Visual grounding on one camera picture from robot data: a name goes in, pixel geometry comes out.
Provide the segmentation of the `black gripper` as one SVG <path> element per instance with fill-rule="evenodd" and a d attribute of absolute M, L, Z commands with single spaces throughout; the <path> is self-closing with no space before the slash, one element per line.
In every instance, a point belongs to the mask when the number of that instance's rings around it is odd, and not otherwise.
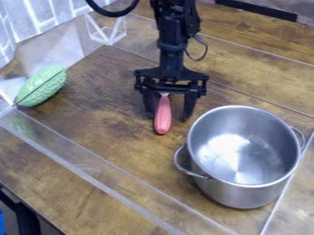
<path fill-rule="evenodd" d="M 184 53 L 181 51 L 176 53 L 161 51 L 158 53 L 158 66 L 136 70 L 133 74 L 136 77 L 134 88 L 141 91 L 145 115 L 149 118 L 154 117 L 157 108 L 154 91 L 161 91 L 185 94 L 182 119 L 188 119 L 193 113 L 197 98 L 207 93 L 208 75 L 193 72 L 184 66 Z"/>

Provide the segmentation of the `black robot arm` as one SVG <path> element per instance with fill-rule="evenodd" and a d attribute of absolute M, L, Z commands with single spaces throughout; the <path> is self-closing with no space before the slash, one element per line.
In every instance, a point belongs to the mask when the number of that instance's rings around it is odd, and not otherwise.
<path fill-rule="evenodd" d="M 184 66 L 184 55 L 197 62 L 187 52 L 187 42 L 193 38 L 203 46 L 207 43 L 197 36 L 200 31 L 200 17 L 195 0 L 149 0 L 154 12 L 158 48 L 158 66 L 133 72 L 134 88 L 141 93 L 145 114 L 156 116 L 157 93 L 184 95 L 182 119 L 192 115 L 197 99 L 205 95 L 209 76 L 191 71 Z"/>

